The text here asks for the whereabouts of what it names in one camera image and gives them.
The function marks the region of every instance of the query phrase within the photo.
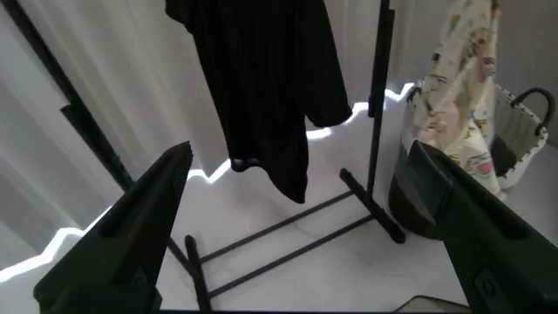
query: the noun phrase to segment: white basket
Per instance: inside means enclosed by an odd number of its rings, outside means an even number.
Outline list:
[[[548,102],[547,114],[542,122],[522,103],[534,92],[542,94]],[[541,88],[530,89],[516,98],[497,85],[496,95],[495,135],[505,143],[505,147],[500,145],[499,152],[493,152],[493,162],[500,187],[507,189],[517,183],[533,157],[546,145],[547,127],[554,115],[555,100],[550,92]]]

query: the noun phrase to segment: black basket handle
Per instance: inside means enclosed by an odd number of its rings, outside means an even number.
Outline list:
[[[519,103],[522,103],[527,96],[529,96],[534,92],[538,92],[539,94],[544,96],[545,99],[547,99],[547,113],[544,115],[544,119],[542,120],[542,122],[534,130],[534,134],[536,136],[539,136],[542,127],[544,126],[548,128],[548,124],[550,124],[550,120],[552,120],[552,117],[554,117],[555,115],[556,103],[555,103],[555,97],[552,95],[552,93],[539,87],[531,88],[526,90],[521,95],[517,96],[517,98],[512,100],[512,102],[509,105],[512,108],[517,106]]]

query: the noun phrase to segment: clothing rack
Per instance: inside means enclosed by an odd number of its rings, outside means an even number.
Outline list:
[[[376,167],[378,164],[378,151],[380,144],[380,132],[382,128],[382,116],[384,112],[384,91],[387,81],[387,72],[390,63],[390,51],[391,51],[391,37],[393,33],[393,22],[395,18],[395,10],[390,9],[390,0],[381,0],[379,20],[378,20],[378,34],[376,42],[376,51],[374,56],[374,69],[372,73],[371,82],[371,94],[368,101],[368,116],[374,119],[374,127],[372,130],[372,140],[371,140],[371,153],[370,153],[370,164],[368,168],[368,182],[366,184],[366,189],[363,188],[360,183],[353,177],[349,170],[342,168],[339,172],[339,177],[347,185],[349,191],[335,196],[328,201],[324,201],[321,204],[316,205],[313,208],[307,209],[300,214],[294,215],[288,219],[278,222],[273,226],[270,226],[264,230],[249,235],[237,242],[234,242],[222,249],[218,249],[213,253],[206,256],[200,257],[200,253],[197,249],[196,241],[191,235],[186,235],[184,239],[184,244],[186,246],[187,257],[182,253],[178,245],[173,239],[169,239],[168,248],[178,259],[180,264],[184,267],[186,272],[192,277],[194,281],[194,289],[197,297],[198,305],[200,306],[200,311],[211,311],[211,299],[219,296],[220,294],[227,292],[234,287],[246,283],[248,280],[253,279],[261,274],[272,270],[277,266],[286,263],[308,251],[314,249],[330,240],[333,240],[339,236],[346,234],[347,232],[364,225],[367,222],[371,222],[374,219],[378,220],[379,224],[385,229],[385,231],[390,235],[396,243],[405,242],[405,234],[401,228],[395,223],[390,216],[388,216],[385,211],[374,201],[372,198],[372,192],[374,189],[374,180],[376,177]],[[296,222],[308,215],[314,214],[317,211],[327,208],[329,205],[335,204],[345,198],[355,195],[368,209],[370,212],[364,218],[361,218],[333,233],[324,236],[323,238],[316,240],[294,252],[283,256],[274,262],[268,263],[257,270],[241,276],[229,283],[225,283],[219,288],[214,290],[209,290],[208,285],[203,274],[202,264],[207,263],[219,256],[222,256],[234,249],[237,249],[245,244],[248,244],[262,236],[265,236],[281,227],[287,226],[292,222]]]

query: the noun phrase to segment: white floor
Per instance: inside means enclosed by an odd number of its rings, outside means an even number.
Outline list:
[[[384,113],[375,199],[383,206],[395,156],[403,103],[388,103]],[[347,188],[338,178],[347,167],[365,183],[372,119],[360,113],[349,125],[338,126],[326,139],[310,143],[307,202],[299,206],[280,195],[257,168],[237,174],[227,171],[210,185],[202,178],[188,181],[176,217],[173,239],[183,247],[190,234],[204,256],[244,236],[265,229],[310,208]],[[554,178],[558,150],[543,149],[508,202],[554,244],[558,243],[558,213]],[[204,264],[209,289],[249,273],[340,229],[366,215],[352,196],[323,211]],[[167,252],[157,284],[164,309],[197,309],[194,286]],[[343,235],[293,261],[244,283],[212,300],[220,310],[393,311],[415,295],[466,304],[442,242],[409,234],[394,243],[377,222]]]

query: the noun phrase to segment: cartoon print cloth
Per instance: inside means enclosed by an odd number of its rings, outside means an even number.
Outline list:
[[[433,67],[407,98],[403,145],[432,145],[495,195],[493,139],[495,55],[500,0],[462,0],[450,9]]]

